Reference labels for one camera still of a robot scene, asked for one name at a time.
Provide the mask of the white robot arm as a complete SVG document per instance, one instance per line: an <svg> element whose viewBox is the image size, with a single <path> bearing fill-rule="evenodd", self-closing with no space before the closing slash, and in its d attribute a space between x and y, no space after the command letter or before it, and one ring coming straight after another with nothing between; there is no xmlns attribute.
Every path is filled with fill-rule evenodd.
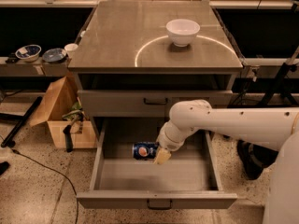
<svg viewBox="0 0 299 224"><path fill-rule="evenodd" d="M205 100L183 101L169 111L157 137L154 162L162 164L199 130L212 131L275 150L263 224L299 224L299 108L212 108Z"/></svg>

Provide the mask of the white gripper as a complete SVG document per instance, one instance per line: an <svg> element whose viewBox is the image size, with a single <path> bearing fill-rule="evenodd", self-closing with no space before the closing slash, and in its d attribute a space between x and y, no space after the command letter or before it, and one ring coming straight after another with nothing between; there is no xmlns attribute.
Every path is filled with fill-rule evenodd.
<svg viewBox="0 0 299 224"><path fill-rule="evenodd" d="M171 152L179 150L187 138L187 132L181 130L172 121L168 121L161 128L157 142L160 147L157 149L154 164L164 164L171 158Z"/></svg>

